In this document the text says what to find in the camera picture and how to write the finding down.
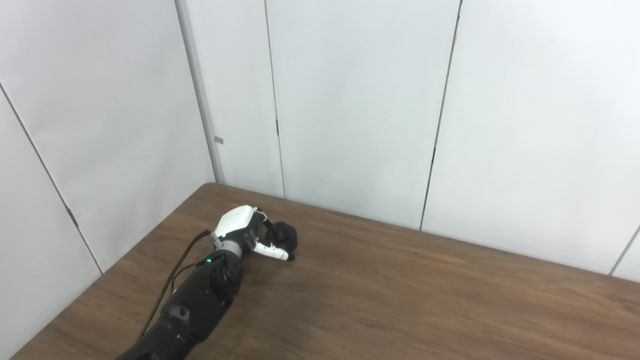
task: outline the white wall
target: white wall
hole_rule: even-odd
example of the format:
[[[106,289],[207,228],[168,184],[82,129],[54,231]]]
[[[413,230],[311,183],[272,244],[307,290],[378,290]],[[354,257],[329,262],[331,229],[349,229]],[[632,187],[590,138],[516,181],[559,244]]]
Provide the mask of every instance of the white wall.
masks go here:
[[[267,8],[286,198],[417,229],[458,1]]]
[[[264,1],[177,3],[201,76],[218,182],[283,197]]]
[[[0,174],[0,359],[9,359],[100,272],[1,90]]]
[[[608,273],[640,222],[639,17],[465,1],[422,230]]]
[[[0,81],[103,270],[213,180],[172,0],[4,1]]]

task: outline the black object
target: black object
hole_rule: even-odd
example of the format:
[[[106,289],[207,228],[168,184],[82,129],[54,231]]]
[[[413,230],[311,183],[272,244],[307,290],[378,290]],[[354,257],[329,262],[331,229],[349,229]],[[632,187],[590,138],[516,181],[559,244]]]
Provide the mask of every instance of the black object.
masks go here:
[[[147,318],[147,321],[145,322],[144,326],[142,327],[142,330],[140,331],[140,338],[142,338],[144,336],[145,331],[147,331],[147,328],[149,327],[149,324],[151,324],[151,320],[154,318],[154,315],[156,314],[156,311],[158,310],[158,306],[160,306],[160,302],[162,301],[162,298],[164,297],[164,293],[166,292],[166,289],[169,287],[169,283],[171,282],[171,280],[175,277],[175,272],[178,271],[178,268],[180,268],[180,265],[184,261],[184,258],[187,257],[187,255],[189,254],[189,251],[191,251],[191,248],[198,241],[200,241],[202,238],[205,238],[206,236],[208,236],[210,234],[211,234],[210,230],[205,230],[205,231],[201,232],[200,234],[196,235],[196,237],[191,240],[191,243],[189,243],[189,246],[187,246],[187,248],[184,249],[184,252],[182,253],[182,256],[180,257],[178,262],[173,267],[173,270],[171,270],[171,273],[169,274],[169,277],[166,278],[166,282],[164,283],[164,285],[162,287],[162,290],[160,291],[160,295],[158,295],[158,298],[156,299],[156,303],[154,304],[153,308],[151,309],[151,313],[149,314],[149,317]]]
[[[166,301],[157,322],[116,360],[184,360],[227,312],[243,275],[237,255],[214,251]]]
[[[285,249],[289,254],[298,247],[298,232],[286,222],[279,221],[273,224],[264,235],[265,241],[276,247]]]

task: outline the black cable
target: black cable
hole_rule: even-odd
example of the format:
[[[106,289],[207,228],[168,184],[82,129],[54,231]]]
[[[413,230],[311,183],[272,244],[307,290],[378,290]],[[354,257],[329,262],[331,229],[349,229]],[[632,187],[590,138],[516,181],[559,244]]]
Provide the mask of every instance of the black cable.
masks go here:
[[[180,276],[180,274],[182,274],[183,271],[187,270],[188,268],[193,268],[194,266],[196,266],[199,263],[193,263],[190,265],[185,266],[184,268],[181,268],[180,271],[178,271],[175,276],[173,277],[173,279],[171,280],[171,291],[169,292],[170,295],[173,294],[173,289],[175,287],[175,280],[178,278],[178,276]]]
[[[140,337],[141,338],[145,335],[145,332],[147,331],[147,328],[149,328],[149,324],[151,324],[151,320],[153,320],[154,315],[156,314],[156,311],[158,310],[158,307],[160,306],[160,302],[162,301],[162,298],[164,297],[164,293],[166,292],[166,289],[169,287],[169,283],[172,281],[173,277],[175,276],[175,272],[178,270],[178,268],[180,267],[180,265],[184,261],[184,258],[187,257],[187,254],[189,254],[189,251],[191,251],[191,248],[195,245],[196,242],[198,242],[198,240],[200,240],[200,239],[202,239],[202,238],[204,238],[204,237],[206,237],[206,236],[208,236],[210,234],[211,234],[210,230],[205,230],[205,231],[201,232],[198,236],[196,236],[195,238],[193,238],[193,240],[191,240],[191,243],[189,244],[189,246],[187,246],[187,249],[185,249],[185,251],[182,253],[182,256],[180,257],[178,262],[173,267],[173,270],[171,270],[171,273],[169,274],[169,276],[166,278],[166,281],[164,282],[162,290],[160,291],[160,295],[158,295],[156,303],[154,304],[153,308],[151,309],[151,313],[149,314],[149,318],[147,318],[147,321],[145,322],[145,325],[142,327],[142,330],[140,331]]]

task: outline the wooden table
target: wooden table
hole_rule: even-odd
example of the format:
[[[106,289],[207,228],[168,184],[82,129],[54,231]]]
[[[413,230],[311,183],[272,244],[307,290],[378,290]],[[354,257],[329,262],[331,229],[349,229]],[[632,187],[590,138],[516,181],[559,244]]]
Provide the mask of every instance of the wooden table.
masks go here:
[[[243,204],[297,228],[296,260],[246,259],[234,305],[189,359],[640,359],[638,283],[216,184],[15,359],[119,355],[190,239]]]

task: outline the black robotic arm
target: black robotic arm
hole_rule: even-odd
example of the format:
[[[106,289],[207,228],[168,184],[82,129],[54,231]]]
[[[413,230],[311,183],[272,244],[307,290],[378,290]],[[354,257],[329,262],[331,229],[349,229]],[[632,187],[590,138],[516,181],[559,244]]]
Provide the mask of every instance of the black robotic arm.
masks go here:
[[[266,228],[262,238],[260,226]],[[156,323],[148,331],[145,325],[140,339],[116,360],[185,359],[211,335],[231,306],[244,275],[243,255],[258,252],[292,261],[298,244],[293,227],[272,224],[259,208],[247,205],[222,216],[211,236],[216,250],[195,265],[165,302]]]

